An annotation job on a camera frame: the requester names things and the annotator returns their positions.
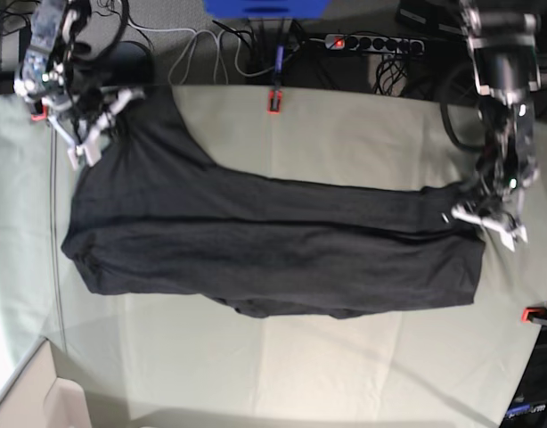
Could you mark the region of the dark grey t-shirt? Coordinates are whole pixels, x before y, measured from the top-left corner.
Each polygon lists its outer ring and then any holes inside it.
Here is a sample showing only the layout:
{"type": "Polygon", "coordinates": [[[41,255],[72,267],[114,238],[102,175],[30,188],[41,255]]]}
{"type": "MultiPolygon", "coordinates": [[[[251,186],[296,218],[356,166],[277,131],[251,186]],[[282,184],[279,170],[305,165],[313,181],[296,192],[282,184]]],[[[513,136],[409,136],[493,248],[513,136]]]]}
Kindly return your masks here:
{"type": "Polygon", "coordinates": [[[95,294],[200,295],[255,318],[469,305],[485,245],[458,184],[392,191],[216,163],[167,87],[117,118],[82,170],[61,249],[95,294]]]}

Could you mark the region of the left red black clamp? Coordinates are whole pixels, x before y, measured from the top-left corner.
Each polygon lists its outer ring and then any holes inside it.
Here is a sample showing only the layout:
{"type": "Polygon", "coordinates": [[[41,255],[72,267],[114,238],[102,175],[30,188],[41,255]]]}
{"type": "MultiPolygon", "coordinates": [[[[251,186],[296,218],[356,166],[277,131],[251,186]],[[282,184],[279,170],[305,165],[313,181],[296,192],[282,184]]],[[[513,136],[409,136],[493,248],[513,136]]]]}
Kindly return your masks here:
{"type": "Polygon", "coordinates": [[[41,102],[30,103],[29,113],[33,121],[42,121],[42,120],[47,120],[48,118],[48,109],[41,102]]]}

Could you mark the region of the red black clamp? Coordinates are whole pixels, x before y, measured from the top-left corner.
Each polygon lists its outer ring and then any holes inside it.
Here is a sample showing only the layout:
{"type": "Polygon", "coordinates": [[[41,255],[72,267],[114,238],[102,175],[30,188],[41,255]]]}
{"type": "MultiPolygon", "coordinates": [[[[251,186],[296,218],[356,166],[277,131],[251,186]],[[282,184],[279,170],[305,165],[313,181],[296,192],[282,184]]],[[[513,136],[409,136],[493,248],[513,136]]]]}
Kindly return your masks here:
{"type": "Polygon", "coordinates": [[[278,114],[281,110],[283,59],[284,46],[277,45],[273,65],[273,84],[268,95],[267,112],[270,114],[278,114]]]}
{"type": "Polygon", "coordinates": [[[521,321],[547,328],[547,302],[542,306],[525,308],[521,321]]]}
{"type": "Polygon", "coordinates": [[[48,118],[48,109],[41,102],[30,103],[29,113],[33,121],[42,121],[42,120],[47,120],[48,118]]]}

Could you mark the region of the black round stool seat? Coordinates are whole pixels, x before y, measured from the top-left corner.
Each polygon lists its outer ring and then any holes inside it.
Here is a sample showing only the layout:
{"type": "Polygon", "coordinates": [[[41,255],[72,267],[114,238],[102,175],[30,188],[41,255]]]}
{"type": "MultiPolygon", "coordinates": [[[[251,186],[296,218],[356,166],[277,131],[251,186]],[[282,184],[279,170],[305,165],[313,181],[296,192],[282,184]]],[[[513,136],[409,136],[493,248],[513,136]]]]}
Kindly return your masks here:
{"type": "Polygon", "coordinates": [[[118,43],[102,64],[105,86],[150,85],[155,79],[151,50],[136,41],[118,43]]]}

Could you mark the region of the right red black clamp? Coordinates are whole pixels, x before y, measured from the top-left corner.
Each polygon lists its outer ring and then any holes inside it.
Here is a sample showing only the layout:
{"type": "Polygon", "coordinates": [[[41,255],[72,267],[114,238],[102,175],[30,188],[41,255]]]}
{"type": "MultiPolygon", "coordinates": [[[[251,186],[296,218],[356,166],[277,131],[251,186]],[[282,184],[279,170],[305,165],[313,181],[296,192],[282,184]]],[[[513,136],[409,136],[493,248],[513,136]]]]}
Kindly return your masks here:
{"type": "Polygon", "coordinates": [[[547,302],[542,306],[525,308],[521,321],[547,328],[547,302]]]}

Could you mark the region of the blue box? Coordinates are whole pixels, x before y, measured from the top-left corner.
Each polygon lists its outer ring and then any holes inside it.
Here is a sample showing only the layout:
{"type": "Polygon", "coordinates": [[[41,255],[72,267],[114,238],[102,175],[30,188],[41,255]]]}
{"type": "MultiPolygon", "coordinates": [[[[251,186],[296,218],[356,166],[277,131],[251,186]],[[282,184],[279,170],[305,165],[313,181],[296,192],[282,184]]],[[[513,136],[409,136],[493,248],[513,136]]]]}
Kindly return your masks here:
{"type": "Polygon", "coordinates": [[[318,19],[328,0],[205,0],[208,14],[230,18],[318,19]]]}

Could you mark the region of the middle red black clamp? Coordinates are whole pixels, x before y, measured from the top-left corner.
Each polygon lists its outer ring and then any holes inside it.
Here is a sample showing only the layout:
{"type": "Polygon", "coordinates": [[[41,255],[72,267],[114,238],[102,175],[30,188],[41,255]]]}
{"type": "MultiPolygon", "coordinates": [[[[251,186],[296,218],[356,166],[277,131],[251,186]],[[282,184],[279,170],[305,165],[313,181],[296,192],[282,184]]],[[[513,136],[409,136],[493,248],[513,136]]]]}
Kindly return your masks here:
{"type": "Polygon", "coordinates": [[[278,114],[281,110],[283,59],[284,46],[277,45],[273,65],[273,84],[268,95],[267,112],[270,114],[278,114]]]}

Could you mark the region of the black power strip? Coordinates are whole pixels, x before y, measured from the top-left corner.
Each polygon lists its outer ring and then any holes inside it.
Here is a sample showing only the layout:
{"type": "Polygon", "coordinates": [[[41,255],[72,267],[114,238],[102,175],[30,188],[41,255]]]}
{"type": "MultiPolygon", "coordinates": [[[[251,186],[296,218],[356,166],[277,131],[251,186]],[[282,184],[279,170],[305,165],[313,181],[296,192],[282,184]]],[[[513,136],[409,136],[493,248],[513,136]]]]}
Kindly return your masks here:
{"type": "Polygon", "coordinates": [[[329,34],[324,43],[328,50],[362,54],[422,56],[426,49],[419,39],[377,35],[329,34]]]}

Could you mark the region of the light green table cloth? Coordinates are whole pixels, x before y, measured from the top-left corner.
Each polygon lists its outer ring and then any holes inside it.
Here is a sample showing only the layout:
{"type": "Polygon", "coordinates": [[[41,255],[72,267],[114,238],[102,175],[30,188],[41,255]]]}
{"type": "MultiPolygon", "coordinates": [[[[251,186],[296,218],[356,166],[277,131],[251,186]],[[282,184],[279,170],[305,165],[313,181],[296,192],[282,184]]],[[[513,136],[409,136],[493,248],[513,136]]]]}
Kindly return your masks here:
{"type": "MultiPolygon", "coordinates": [[[[176,104],[218,163],[263,176],[376,188],[441,186],[470,156],[434,103],[260,86],[179,86],[176,104]]],[[[64,142],[0,96],[0,395],[35,344],[86,392],[97,427],[495,427],[547,300],[547,124],[526,195],[528,240],[486,238],[470,306],[255,319],[199,296],[90,293],[61,253],[77,176],[64,142]]]]}

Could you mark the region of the beige plastic bin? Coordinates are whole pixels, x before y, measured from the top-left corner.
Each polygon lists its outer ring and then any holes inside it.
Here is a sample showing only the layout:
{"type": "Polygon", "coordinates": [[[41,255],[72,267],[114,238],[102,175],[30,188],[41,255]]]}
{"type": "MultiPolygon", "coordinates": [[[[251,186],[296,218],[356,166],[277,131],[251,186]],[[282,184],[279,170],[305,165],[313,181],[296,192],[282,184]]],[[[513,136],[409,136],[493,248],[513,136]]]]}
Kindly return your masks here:
{"type": "Polygon", "coordinates": [[[46,338],[32,345],[1,390],[0,427],[92,427],[84,389],[57,375],[46,338]]]}

